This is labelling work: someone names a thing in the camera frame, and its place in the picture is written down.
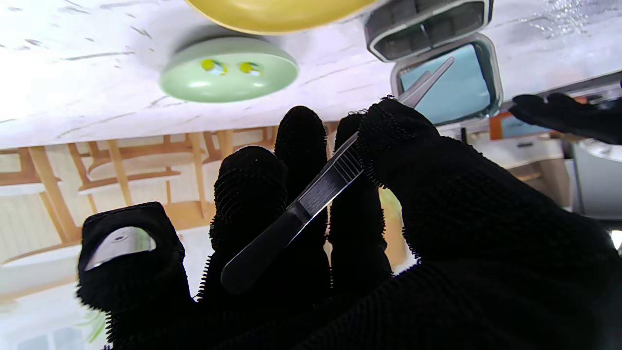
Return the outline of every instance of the finger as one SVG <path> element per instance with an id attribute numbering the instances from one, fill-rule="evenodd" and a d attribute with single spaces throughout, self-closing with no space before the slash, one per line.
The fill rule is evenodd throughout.
<path id="1" fill-rule="evenodd" d="M 214 185 L 216 214 L 210 226 L 210 257 L 199 303 L 209 310 L 269 311 L 280 302 L 283 276 L 266 272 L 243 295 L 229 294 L 220 283 L 225 265 L 272 224 L 285 209 L 285 167 L 268 150 L 252 146 L 225 158 Z"/>
<path id="2" fill-rule="evenodd" d="M 293 202 L 326 165 L 326 131 L 321 119 L 304 106 L 293 107 L 279 125 L 274 154 L 287 166 L 287 203 Z M 327 211 L 322 210 L 275 262 L 288 276 L 289 293 L 307 307 L 330 293 L 330 267 L 324 252 Z"/>
<path id="3" fill-rule="evenodd" d="M 512 101 L 515 105 L 509 111 L 516 118 L 531 125 L 565 132 L 564 124 L 557 118 L 556 108 L 550 103 L 544 103 L 542 97 L 520 95 L 514 97 Z"/>
<path id="4" fill-rule="evenodd" d="M 127 227 L 138 227 L 146 236 L 123 230 Z M 139 238 L 153 243 L 136 253 L 111 254 L 107 250 L 115 244 L 137 244 Z M 130 348 L 144 337 L 165 339 L 170 335 L 168 330 L 189 315 L 194 301 L 182 264 L 184 255 L 175 229 L 159 203 L 139 204 L 87 218 L 78 259 L 77 296 L 84 304 L 108 313 L 109 343 Z"/>
<path id="5" fill-rule="evenodd" d="M 354 114 L 339 122 L 336 149 L 357 131 L 362 118 L 362 114 Z M 383 231 L 378 187 L 359 176 L 330 208 L 328 241 L 333 245 L 331 263 L 337 293 L 365 294 L 391 277 Z"/>
<path id="6" fill-rule="evenodd" d="M 563 93 L 552 93 L 547 97 L 547 101 L 556 108 L 560 108 L 564 111 L 573 111 L 575 113 L 595 109 L 591 104 L 579 103 L 574 98 Z"/>

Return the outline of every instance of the tweezers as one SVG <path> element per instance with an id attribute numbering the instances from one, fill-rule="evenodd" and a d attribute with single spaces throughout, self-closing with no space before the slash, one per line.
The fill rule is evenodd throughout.
<path id="1" fill-rule="evenodd" d="M 449 57 L 434 73 L 423 73 L 397 100 L 417 106 L 454 61 Z M 220 280 L 227 291 L 247 291 L 307 224 L 363 172 L 352 147 L 357 138 L 358 132 L 345 141 L 285 212 L 225 265 Z"/>

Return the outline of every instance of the gloved hand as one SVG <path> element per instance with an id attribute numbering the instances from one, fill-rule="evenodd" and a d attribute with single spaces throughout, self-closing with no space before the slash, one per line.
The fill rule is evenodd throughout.
<path id="1" fill-rule="evenodd" d="M 516 96 L 512 101 L 514 106 L 509 111 L 525 123 L 622 144 L 622 99 L 608 109 L 576 102 L 562 93 L 549 95 L 546 102 L 535 95 Z"/>
<path id="2" fill-rule="evenodd" d="M 358 128 L 362 115 L 339 125 L 337 145 Z M 159 203 L 147 203 L 88 218 L 78 264 L 78 296 L 109 314 L 115 348 L 212 348 L 239 344 L 242 334 L 268 324 L 287 329 L 286 348 L 309 334 L 289 321 L 326 308 L 330 300 L 356 300 L 391 277 L 384 255 L 384 221 L 378 188 L 360 176 L 333 203 L 331 268 L 323 250 L 327 211 L 314 218 L 262 277 L 242 295 L 220 284 L 223 267 L 283 213 L 327 162 L 320 118 L 306 107 L 291 109 L 279 126 L 275 152 L 250 146 L 223 160 L 215 183 L 216 215 L 210 226 L 214 254 L 208 259 L 198 301 L 188 292 L 183 247 Z M 91 254 L 114 229 L 136 226 L 156 249 L 114 258 L 85 270 Z M 342 310 L 322 313 L 317 327 Z"/>

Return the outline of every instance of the yellow plate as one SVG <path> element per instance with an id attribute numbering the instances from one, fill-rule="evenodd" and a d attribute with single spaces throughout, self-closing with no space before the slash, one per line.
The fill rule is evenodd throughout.
<path id="1" fill-rule="evenodd" d="M 217 24 L 238 32 L 279 35 L 344 18 L 375 0 L 186 0 Z"/>

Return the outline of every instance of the wooden chair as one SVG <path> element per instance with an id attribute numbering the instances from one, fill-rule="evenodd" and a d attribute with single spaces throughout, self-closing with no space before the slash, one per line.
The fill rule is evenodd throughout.
<path id="1" fill-rule="evenodd" d="M 0 155 L 18 156 L 19 171 L 0 173 L 0 196 L 38 194 L 61 242 L 79 240 L 78 228 L 58 188 L 45 148 L 5 149 Z"/>
<path id="2" fill-rule="evenodd" d="M 133 204 L 129 191 L 130 182 L 150 179 L 166 181 L 181 175 L 172 169 L 173 166 L 192 164 L 194 160 L 190 134 L 184 135 L 184 140 L 179 142 L 171 142 L 170 135 L 165 135 L 161 144 L 119 147 L 116 140 L 107 143 L 108 149 L 102 150 L 97 142 L 89 142 L 87 153 L 80 153 L 75 143 L 67 144 L 82 181 L 79 193 L 88 196 L 93 212 L 97 212 L 93 200 L 94 192 L 118 184 L 125 204 L 130 206 Z M 87 168 L 83 158 L 89 157 L 93 162 Z"/>

